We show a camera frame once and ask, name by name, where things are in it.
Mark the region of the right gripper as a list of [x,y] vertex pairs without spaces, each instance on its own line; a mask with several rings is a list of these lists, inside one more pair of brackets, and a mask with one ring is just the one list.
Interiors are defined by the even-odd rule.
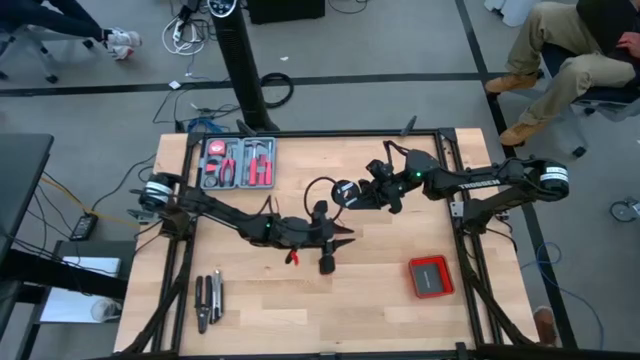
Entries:
[[389,212],[399,213],[404,195],[419,186],[427,173],[439,168],[438,161],[427,152],[412,149],[405,155],[405,166],[395,173],[391,163],[372,160],[367,170],[373,181],[359,180],[360,196],[349,201],[350,210],[380,210],[389,206]]

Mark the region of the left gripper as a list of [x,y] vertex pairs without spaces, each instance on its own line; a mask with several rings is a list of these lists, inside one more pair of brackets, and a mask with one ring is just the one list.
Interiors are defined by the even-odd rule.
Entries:
[[356,239],[336,240],[336,234],[352,234],[353,230],[336,224],[333,218],[326,216],[327,212],[328,203],[321,200],[313,207],[311,222],[297,217],[286,217],[274,222],[275,245],[278,249],[288,250],[286,264],[299,264],[297,252],[300,249],[318,248],[321,250],[319,272],[332,274],[335,271],[334,252]]

